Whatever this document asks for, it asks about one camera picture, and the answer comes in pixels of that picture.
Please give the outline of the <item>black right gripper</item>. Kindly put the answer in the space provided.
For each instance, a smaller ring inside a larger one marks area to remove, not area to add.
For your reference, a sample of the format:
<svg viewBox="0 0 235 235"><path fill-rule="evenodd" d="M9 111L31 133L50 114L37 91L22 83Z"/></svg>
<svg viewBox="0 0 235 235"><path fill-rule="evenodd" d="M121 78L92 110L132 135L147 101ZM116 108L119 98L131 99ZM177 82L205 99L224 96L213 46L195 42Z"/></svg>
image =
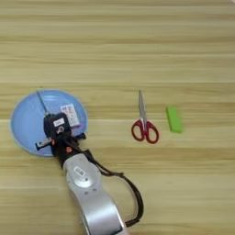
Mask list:
<svg viewBox="0 0 235 235"><path fill-rule="evenodd" d="M56 157L61 166L66 160L73 157L78 153L83 153L79 147L79 141L85 140L86 136L84 133L72 136L72 135L62 135L57 139L47 138L45 140L36 143L36 149L39 151L50 146L52 155Z"/></svg>

